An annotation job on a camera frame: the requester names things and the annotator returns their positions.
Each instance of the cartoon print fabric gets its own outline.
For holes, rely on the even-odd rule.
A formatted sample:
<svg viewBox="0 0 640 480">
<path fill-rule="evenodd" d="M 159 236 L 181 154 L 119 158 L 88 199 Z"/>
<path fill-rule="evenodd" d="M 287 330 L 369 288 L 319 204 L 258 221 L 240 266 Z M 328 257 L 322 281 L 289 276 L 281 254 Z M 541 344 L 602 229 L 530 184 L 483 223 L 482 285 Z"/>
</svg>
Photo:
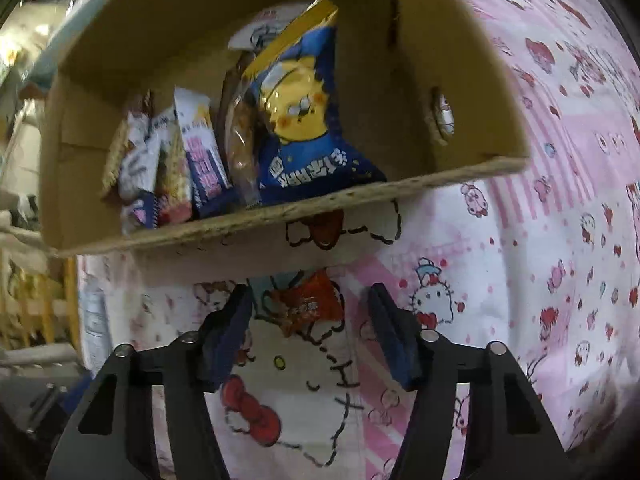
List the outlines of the cartoon print fabric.
<svg viewBox="0 0 640 480">
<path fill-rule="evenodd" d="M 454 342 L 504 341 L 567 449 L 610 424 L 639 379 L 638 67 L 597 0 L 466 1 L 526 122 L 523 173 L 222 240 L 80 258 L 106 292 L 114 345 L 167 344 L 235 283 L 252 286 L 233 375 L 207 394 L 233 478 L 388 478 L 414 396 L 375 341 L 361 300 L 375 282 Z M 319 267 L 345 322 L 282 338 L 265 293 Z M 170 470 L 163 410 L 156 389 L 158 455 Z M 461 385 L 446 479 L 460 471 L 467 415 Z"/>
</svg>

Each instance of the snack bag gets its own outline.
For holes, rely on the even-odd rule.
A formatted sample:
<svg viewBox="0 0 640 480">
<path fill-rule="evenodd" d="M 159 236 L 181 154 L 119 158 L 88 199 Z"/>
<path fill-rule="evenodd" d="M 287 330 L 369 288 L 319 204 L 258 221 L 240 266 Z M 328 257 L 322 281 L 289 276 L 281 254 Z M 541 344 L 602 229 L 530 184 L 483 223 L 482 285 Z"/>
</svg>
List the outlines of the snack bag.
<svg viewBox="0 0 640 480">
<path fill-rule="evenodd" d="M 209 114 L 210 99 L 184 88 L 174 92 L 175 111 L 193 180 L 200 218 L 220 213 L 236 197 L 220 159 Z"/>
<path fill-rule="evenodd" d="M 309 323 L 344 319 L 344 310 L 335 297 L 334 286 L 325 269 L 314 272 L 300 285 L 272 290 L 270 297 L 284 310 L 280 328 L 285 337 Z"/>
<path fill-rule="evenodd" d="M 153 132 L 146 141 L 134 144 L 122 160 L 118 177 L 118 194 L 125 204 L 133 202 L 143 193 L 153 194 L 156 190 L 156 175 L 160 157 L 160 137 Z"/>
<path fill-rule="evenodd" d="M 337 11 L 329 0 L 316 1 L 244 71 L 270 126 L 258 155 L 263 204 L 385 180 L 342 138 L 334 83 Z"/>
<path fill-rule="evenodd" d="M 158 226 L 158 199 L 153 193 L 143 193 L 131 204 L 123 206 L 120 214 L 122 234 L 130 235 L 138 229 Z"/>
<path fill-rule="evenodd" d="M 191 173 L 175 118 L 175 107 L 154 117 L 151 131 L 160 139 L 156 186 L 158 225 L 186 222 L 191 218 Z"/>
<path fill-rule="evenodd" d="M 149 121 L 153 114 L 153 94 L 135 97 L 127 105 L 126 116 L 119 124 L 107 154 L 102 172 L 101 198 L 105 198 L 115 188 L 120 177 L 122 161 L 134 147 L 144 144 L 149 133 Z"/>
</svg>

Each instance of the hello kitty face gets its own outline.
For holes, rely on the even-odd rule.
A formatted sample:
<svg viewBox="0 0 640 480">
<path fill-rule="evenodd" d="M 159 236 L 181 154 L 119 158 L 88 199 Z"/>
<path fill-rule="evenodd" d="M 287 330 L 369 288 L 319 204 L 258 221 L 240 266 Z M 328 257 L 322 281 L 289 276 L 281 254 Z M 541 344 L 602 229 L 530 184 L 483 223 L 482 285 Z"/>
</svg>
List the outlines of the hello kitty face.
<svg viewBox="0 0 640 480">
<path fill-rule="evenodd" d="M 351 361 L 298 334 L 284 337 L 272 320 L 254 318 L 249 330 L 253 360 L 234 367 L 221 388 L 228 427 L 262 446 L 280 445 L 317 466 L 330 465 L 354 408 Z"/>
<path fill-rule="evenodd" d="M 442 270 L 431 260 L 421 258 L 416 269 L 420 287 L 411 296 L 410 306 L 418 322 L 434 330 L 440 323 L 453 321 L 452 291 L 440 280 Z"/>
<path fill-rule="evenodd" d="M 582 366 L 587 364 L 587 360 L 589 359 L 589 350 L 591 349 L 591 344 L 588 341 L 580 341 L 578 346 L 575 348 L 575 365 Z"/>
</svg>

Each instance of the brown snack bag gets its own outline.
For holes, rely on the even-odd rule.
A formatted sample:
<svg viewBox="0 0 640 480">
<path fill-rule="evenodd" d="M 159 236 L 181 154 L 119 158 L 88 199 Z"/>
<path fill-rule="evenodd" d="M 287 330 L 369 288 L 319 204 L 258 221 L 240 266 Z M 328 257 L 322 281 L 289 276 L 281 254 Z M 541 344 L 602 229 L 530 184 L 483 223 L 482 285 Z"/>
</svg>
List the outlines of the brown snack bag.
<svg viewBox="0 0 640 480">
<path fill-rule="evenodd" d="M 118 183 L 124 156 L 145 142 L 149 134 L 152 115 L 153 94 L 151 91 L 147 91 L 143 96 L 136 96 L 128 103 L 125 117 L 120 121 L 109 146 L 109 153 L 102 172 L 100 198 L 106 198 Z"/>
</svg>

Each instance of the small cartoon character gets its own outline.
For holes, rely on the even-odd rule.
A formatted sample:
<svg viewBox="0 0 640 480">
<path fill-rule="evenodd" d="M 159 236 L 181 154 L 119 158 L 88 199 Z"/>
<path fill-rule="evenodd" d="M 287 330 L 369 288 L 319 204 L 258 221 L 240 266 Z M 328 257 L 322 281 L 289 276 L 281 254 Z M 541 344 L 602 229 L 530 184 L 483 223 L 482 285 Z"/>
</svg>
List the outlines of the small cartoon character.
<svg viewBox="0 0 640 480">
<path fill-rule="evenodd" d="M 457 430 L 460 430 L 460 433 L 463 435 L 466 435 L 466 431 L 468 430 L 468 420 L 465 419 L 464 415 L 465 404 L 468 404 L 468 400 L 468 395 L 462 397 L 461 399 L 456 397 L 453 408 L 453 413 L 456 416 L 455 420 L 453 421 L 453 426 Z"/>
<path fill-rule="evenodd" d="M 562 283 L 562 278 L 566 275 L 562 260 L 558 260 L 557 267 L 551 267 L 551 278 L 546 282 L 546 286 L 549 288 L 549 292 L 553 294 Z"/>
<path fill-rule="evenodd" d="M 540 312 L 540 341 L 546 341 L 551 336 L 551 327 L 558 320 L 558 309 L 552 306 L 544 308 Z"/>
<path fill-rule="evenodd" d="M 382 410 L 373 408 L 369 412 L 369 420 L 376 426 L 391 426 L 393 419 L 389 412 L 391 409 L 400 405 L 400 396 L 398 395 L 398 392 L 386 389 L 382 392 L 382 395 L 380 395 L 380 404 L 382 405 Z"/>
<path fill-rule="evenodd" d="M 591 349 L 591 343 L 588 341 L 580 341 L 575 348 L 575 365 L 582 366 L 587 364 L 589 359 L 589 350 Z"/>
<path fill-rule="evenodd" d="M 313 56 L 279 61 L 260 85 L 261 104 L 283 144 L 317 139 L 326 133 L 328 96 L 316 77 L 315 65 Z"/>
<path fill-rule="evenodd" d="M 221 310 L 234 286 L 234 282 L 195 283 L 193 295 L 198 300 L 198 312 L 194 322 L 201 324 L 209 312 Z"/>
<path fill-rule="evenodd" d="M 473 184 L 463 184 L 460 187 L 460 193 L 465 196 L 466 210 L 470 215 L 480 218 L 487 216 L 488 203 L 486 202 L 482 191 Z"/>
<path fill-rule="evenodd" d="M 598 309 L 592 310 L 587 314 L 587 329 L 593 330 L 595 328 L 596 323 L 596 314 L 598 313 Z"/>
<path fill-rule="evenodd" d="M 546 73 L 551 74 L 552 66 L 556 64 L 556 60 L 548 46 L 541 41 L 532 41 L 529 38 L 525 38 L 525 44 L 536 65 Z"/>
<path fill-rule="evenodd" d="M 421 325 L 435 330 L 440 323 L 453 322 L 452 290 L 440 279 L 442 269 L 431 260 L 420 258 L 415 269 L 420 287 L 411 296 L 411 310 Z"/>
<path fill-rule="evenodd" d="M 640 182 L 626 186 L 626 195 L 631 201 L 634 229 L 636 231 L 636 258 L 640 262 Z"/>
<path fill-rule="evenodd" d="M 551 185 L 546 180 L 546 177 L 541 176 L 533 183 L 533 189 L 538 194 L 540 202 L 546 203 L 546 197 L 551 192 Z"/>
<path fill-rule="evenodd" d="M 593 215 L 585 213 L 580 217 L 580 227 L 582 227 L 582 241 L 590 244 L 593 249 L 593 238 L 596 229 L 596 221 Z"/>
</svg>

